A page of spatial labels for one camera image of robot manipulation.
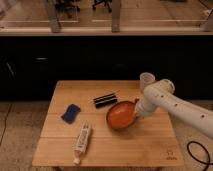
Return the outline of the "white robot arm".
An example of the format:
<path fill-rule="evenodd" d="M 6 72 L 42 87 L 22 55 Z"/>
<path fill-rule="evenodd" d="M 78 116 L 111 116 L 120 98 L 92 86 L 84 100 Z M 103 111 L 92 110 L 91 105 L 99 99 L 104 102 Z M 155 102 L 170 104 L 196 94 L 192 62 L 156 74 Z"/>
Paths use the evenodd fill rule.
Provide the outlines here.
<path fill-rule="evenodd" d="M 174 91 L 175 86 L 168 79 L 146 86 L 143 97 L 136 103 L 135 112 L 138 116 L 147 117 L 161 107 L 213 139 L 213 111 L 174 96 Z"/>

